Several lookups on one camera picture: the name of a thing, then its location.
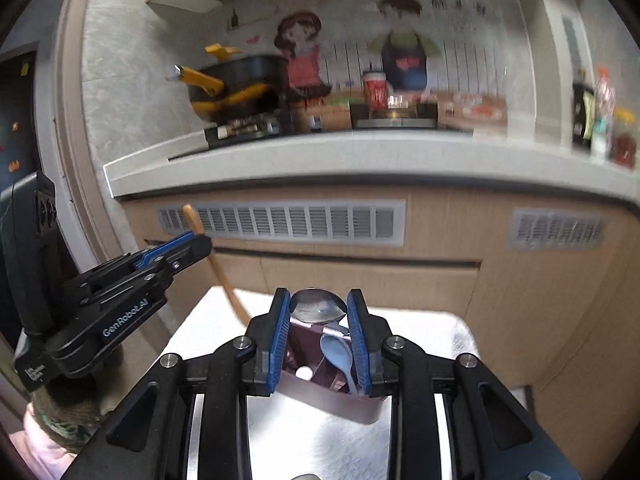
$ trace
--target air vent grille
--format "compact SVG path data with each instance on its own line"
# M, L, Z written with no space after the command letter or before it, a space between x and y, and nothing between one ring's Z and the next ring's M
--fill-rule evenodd
M602 241L604 218L551 209L516 209L510 243L515 249L591 249Z
M405 202L292 201L194 205L217 238L402 246ZM188 230L180 207L158 208L169 234Z

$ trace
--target black pot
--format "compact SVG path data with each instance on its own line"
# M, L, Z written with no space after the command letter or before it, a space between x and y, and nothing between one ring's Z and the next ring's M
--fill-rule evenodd
M257 114L270 114L279 107L281 98L289 89L287 60L280 56L248 56L201 68L203 74L224 82L225 88L215 97L199 86L189 86L189 99L193 102L217 102L256 83L267 83L273 90L260 97L235 105L227 105L216 112L198 112L198 116L210 123L226 124Z

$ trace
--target kitchen counter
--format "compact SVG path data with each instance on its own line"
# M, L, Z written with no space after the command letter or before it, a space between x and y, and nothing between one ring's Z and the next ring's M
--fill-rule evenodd
M568 149L513 139L364 130L270 139L180 156L206 147L200 131L106 164L111 195L150 196L267 180L386 180L542 189L640 205L637 173L597 164Z

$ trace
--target black device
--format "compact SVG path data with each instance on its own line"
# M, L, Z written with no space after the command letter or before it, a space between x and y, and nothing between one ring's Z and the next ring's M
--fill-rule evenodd
M252 478L247 396L275 391L286 351L290 293L213 354L166 354L114 410L63 480L182 480L190 468L196 394L204 395L200 480ZM389 480L441 478L434 394L443 394L457 480L579 480L578 473L506 387L472 354L426 354L372 316L362 292L347 301L359 387L392 396Z
M65 281L55 198L40 172L0 196L0 283L23 326L14 365L30 392L60 375L91 373L166 303L174 274L211 251L209 237L187 232Z
M354 130L369 128L416 128L434 130L438 127L438 105L416 103L410 108L384 108L371 110L366 103L349 106L351 127Z

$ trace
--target cooking pot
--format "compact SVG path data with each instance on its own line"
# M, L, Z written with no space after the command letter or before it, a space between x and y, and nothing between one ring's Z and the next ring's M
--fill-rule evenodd
M287 60L280 56L247 56L200 70L176 69L178 80L189 85L189 99L198 117L218 125L272 113L289 88Z

